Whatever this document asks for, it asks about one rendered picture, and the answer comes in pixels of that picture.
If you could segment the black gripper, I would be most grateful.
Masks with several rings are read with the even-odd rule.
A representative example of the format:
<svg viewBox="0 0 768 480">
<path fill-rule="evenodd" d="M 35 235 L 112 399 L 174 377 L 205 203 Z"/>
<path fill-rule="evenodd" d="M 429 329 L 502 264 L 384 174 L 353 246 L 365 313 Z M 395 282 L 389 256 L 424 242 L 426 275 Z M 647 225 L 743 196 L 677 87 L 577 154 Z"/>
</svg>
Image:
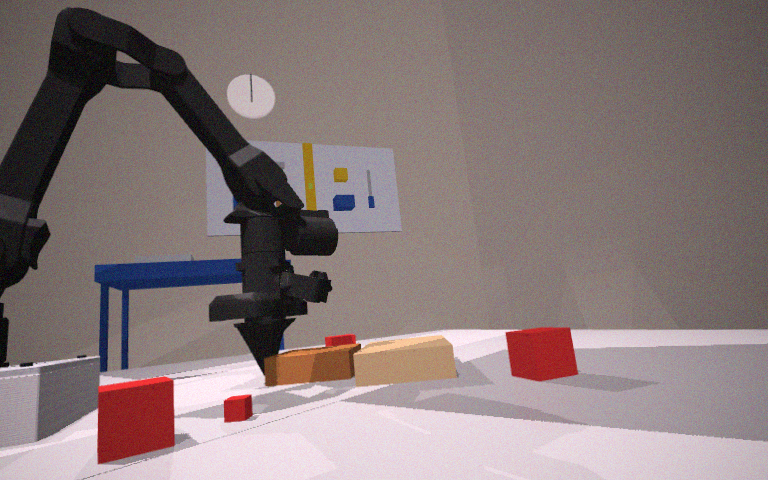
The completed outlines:
<svg viewBox="0 0 768 480">
<path fill-rule="evenodd" d="M 254 252 L 241 256 L 235 263 L 235 271 L 242 275 L 242 294 L 217 296 L 209 305 L 209 322 L 244 319 L 234 324 L 264 375 L 264 359 L 277 355 L 286 328 L 296 318 L 307 315 L 307 302 L 293 300 L 290 296 L 280 299 L 282 291 L 273 291 L 277 267 L 282 272 L 290 262 L 282 252 Z"/>
</svg>

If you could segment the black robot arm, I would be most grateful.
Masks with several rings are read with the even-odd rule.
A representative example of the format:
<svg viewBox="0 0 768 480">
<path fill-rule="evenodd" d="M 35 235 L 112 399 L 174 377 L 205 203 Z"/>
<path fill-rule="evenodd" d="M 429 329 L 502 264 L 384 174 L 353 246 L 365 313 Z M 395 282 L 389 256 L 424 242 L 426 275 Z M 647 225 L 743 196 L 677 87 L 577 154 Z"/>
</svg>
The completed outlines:
<svg viewBox="0 0 768 480">
<path fill-rule="evenodd" d="M 117 50 L 141 64 L 117 61 Z M 282 168 L 244 139 L 181 55 L 125 23 L 66 7 L 56 18 L 47 76 L 0 164 L 0 298 L 29 267 L 38 269 L 50 236 L 46 220 L 37 219 L 39 205 L 85 105 L 106 84 L 162 93 L 215 157 L 238 203 L 223 222 L 240 224 L 241 256 L 334 253 L 338 229 L 328 210 L 302 210 Z M 273 291 L 279 290 L 273 301 L 284 292 L 289 301 L 326 303 L 332 286 L 326 272 L 299 275 L 289 265 L 285 272 L 277 267 Z"/>
</svg>

